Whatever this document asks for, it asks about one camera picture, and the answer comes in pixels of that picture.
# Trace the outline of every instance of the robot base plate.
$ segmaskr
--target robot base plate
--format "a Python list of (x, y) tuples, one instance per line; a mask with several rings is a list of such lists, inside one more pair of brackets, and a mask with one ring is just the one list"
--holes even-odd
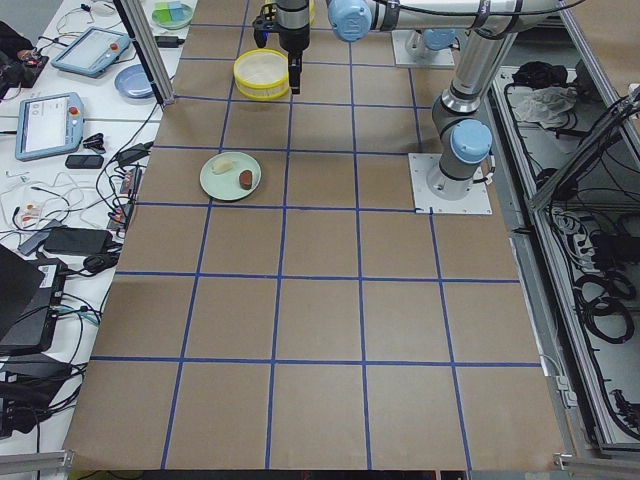
[[(473, 184), (471, 190), (461, 200), (451, 201), (440, 198), (427, 186), (427, 173), (440, 161), (440, 154), (410, 153), (411, 187), (416, 213), (491, 215), (491, 204), (484, 183)], [(482, 178), (478, 168), (473, 178)]]
[(410, 30), (395, 30), (391, 32), (396, 67), (432, 68), (434, 70), (453, 70), (455, 68), (453, 53), (450, 48), (445, 48), (438, 52), (431, 52), (432, 54), (430, 56), (424, 58), (414, 58), (409, 55), (405, 45), (411, 33)]

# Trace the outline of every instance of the cable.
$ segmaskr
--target cable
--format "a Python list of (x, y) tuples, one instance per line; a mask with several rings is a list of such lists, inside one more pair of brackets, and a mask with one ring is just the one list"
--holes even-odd
[(95, 472), (92, 472), (92, 473), (90, 473), (88, 475), (85, 475), (84, 477), (78, 477), (78, 478), (76, 478), (76, 480), (86, 480), (87, 478), (95, 477), (100, 472), (101, 472), (100, 470), (96, 470)]

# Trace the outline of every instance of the yellow bowl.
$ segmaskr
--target yellow bowl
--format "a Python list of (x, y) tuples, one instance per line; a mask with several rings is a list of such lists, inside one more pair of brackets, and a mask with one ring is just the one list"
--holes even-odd
[(274, 100), (289, 90), (289, 61), (268, 48), (251, 50), (233, 63), (236, 87), (252, 100)]

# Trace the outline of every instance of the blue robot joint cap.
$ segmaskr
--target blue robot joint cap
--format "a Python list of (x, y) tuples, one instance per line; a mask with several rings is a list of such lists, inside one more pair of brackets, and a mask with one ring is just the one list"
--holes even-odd
[(463, 120), (453, 128), (451, 150), (463, 163), (478, 165), (491, 151), (493, 135), (482, 122)]

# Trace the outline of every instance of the smartphone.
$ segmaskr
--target smartphone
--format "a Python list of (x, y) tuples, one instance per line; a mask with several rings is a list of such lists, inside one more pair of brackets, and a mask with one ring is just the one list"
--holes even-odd
[(64, 166), (67, 168), (102, 168), (104, 157), (102, 155), (69, 155)]

